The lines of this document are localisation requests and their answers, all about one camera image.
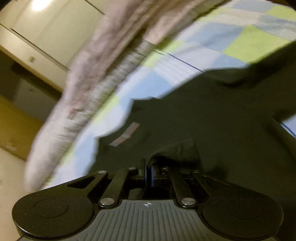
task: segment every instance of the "blue square patch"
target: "blue square patch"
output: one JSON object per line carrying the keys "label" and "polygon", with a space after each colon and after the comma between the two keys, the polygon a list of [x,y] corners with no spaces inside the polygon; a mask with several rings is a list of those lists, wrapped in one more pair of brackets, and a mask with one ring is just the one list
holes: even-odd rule
{"label": "blue square patch", "polygon": [[266,13],[273,7],[274,4],[271,2],[258,0],[241,0],[233,6],[233,8],[260,13]]}
{"label": "blue square patch", "polygon": [[241,68],[245,67],[247,64],[237,58],[230,57],[226,54],[222,54],[217,58],[211,65],[211,68],[221,69],[221,68]]}
{"label": "blue square patch", "polygon": [[160,97],[173,88],[164,78],[151,71],[143,80],[120,99],[121,108],[125,109],[131,99],[146,99]]}
{"label": "blue square patch", "polygon": [[223,52],[240,35],[243,28],[223,23],[208,23],[187,42],[200,43],[208,49]]}

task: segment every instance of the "wall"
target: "wall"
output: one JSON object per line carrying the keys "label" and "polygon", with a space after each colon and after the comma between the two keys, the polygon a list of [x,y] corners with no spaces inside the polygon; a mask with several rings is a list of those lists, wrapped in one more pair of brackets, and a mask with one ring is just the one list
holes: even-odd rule
{"label": "wall", "polygon": [[0,25],[0,50],[53,88],[62,91],[67,71]]}
{"label": "wall", "polygon": [[0,51],[0,95],[29,116],[45,122],[61,93]]}
{"label": "wall", "polygon": [[25,162],[0,148],[0,240],[16,241],[19,234],[11,217],[13,205],[27,193],[23,189]]}

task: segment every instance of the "dark shirt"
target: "dark shirt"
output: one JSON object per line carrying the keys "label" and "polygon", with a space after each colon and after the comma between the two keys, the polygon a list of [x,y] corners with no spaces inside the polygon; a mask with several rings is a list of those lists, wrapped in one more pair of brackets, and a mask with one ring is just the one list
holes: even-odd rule
{"label": "dark shirt", "polygon": [[296,196],[296,140],[280,124],[295,114],[295,56],[292,43],[245,69],[207,71],[161,100],[135,101],[125,125],[100,138],[90,172],[163,156],[182,172]]}

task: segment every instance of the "bed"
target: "bed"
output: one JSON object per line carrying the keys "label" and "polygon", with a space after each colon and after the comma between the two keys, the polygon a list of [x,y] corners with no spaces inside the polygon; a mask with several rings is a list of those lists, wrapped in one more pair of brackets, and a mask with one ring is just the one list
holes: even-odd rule
{"label": "bed", "polygon": [[[296,39],[296,12],[265,0],[233,0],[158,46],[117,88],[79,133],[43,187],[87,174],[97,140],[120,128],[133,99],[161,98],[213,68],[244,67]],[[296,117],[282,124],[296,133]]]}

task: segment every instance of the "silver rivet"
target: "silver rivet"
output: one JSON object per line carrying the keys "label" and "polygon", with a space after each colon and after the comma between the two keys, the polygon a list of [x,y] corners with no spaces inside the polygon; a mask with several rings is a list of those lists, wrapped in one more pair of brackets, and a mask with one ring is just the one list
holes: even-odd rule
{"label": "silver rivet", "polygon": [[113,204],[115,201],[114,201],[113,198],[106,197],[106,198],[101,199],[100,202],[101,202],[103,205],[111,205],[111,204]]}
{"label": "silver rivet", "polygon": [[183,198],[181,203],[184,205],[193,205],[195,203],[195,200],[191,197]]}

